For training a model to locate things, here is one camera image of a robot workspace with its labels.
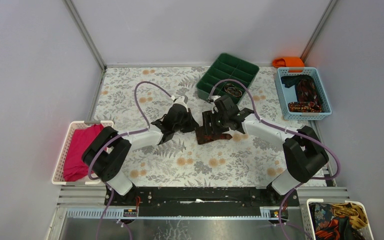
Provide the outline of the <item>brown red floral tie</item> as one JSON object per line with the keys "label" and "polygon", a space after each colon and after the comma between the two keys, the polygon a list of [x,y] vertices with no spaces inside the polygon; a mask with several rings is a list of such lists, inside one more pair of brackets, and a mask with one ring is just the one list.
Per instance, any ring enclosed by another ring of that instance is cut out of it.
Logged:
{"label": "brown red floral tie", "polygon": [[206,134],[204,127],[198,127],[195,130],[196,141],[198,145],[208,144],[218,140],[230,140],[233,137],[228,133],[211,133]]}

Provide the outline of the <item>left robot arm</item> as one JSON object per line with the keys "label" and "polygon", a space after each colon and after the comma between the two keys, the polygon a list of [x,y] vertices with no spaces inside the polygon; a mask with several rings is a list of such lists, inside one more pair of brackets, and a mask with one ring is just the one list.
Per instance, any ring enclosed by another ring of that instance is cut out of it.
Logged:
{"label": "left robot arm", "polygon": [[190,133],[198,127],[191,110],[174,103],[166,114],[151,122],[148,128],[118,133],[111,126],[104,127],[83,152],[81,160],[89,167],[88,171],[116,192],[115,197],[122,205],[128,206],[135,200],[132,190],[135,185],[122,171],[128,153],[164,144],[175,133]]}

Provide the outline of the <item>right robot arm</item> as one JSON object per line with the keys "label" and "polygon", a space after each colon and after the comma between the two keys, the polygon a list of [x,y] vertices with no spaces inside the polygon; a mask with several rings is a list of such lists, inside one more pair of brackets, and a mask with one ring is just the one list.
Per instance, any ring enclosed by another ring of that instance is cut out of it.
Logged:
{"label": "right robot arm", "polygon": [[318,136],[311,127],[287,129],[262,119],[252,109],[239,109],[227,95],[213,98],[212,103],[213,109],[202,113],[206,135],[237,131],[258,137],[282,149],[286,170],[268,185],[266,198],[271,205],[281,205],[290,190],[308,182],[328,163],[328,154],[320,146]]}

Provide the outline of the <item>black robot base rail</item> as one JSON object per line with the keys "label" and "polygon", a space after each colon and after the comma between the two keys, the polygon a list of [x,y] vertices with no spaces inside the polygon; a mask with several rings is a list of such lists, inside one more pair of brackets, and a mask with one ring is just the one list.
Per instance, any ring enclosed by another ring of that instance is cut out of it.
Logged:
{"label": "black robot base rail", "polygon": [[139,217],[256,217],[261,208],[299,206],[298,194],[289,197],[257,187],[136,186],[126,195],[106,190],[105,204],[132,206]]}

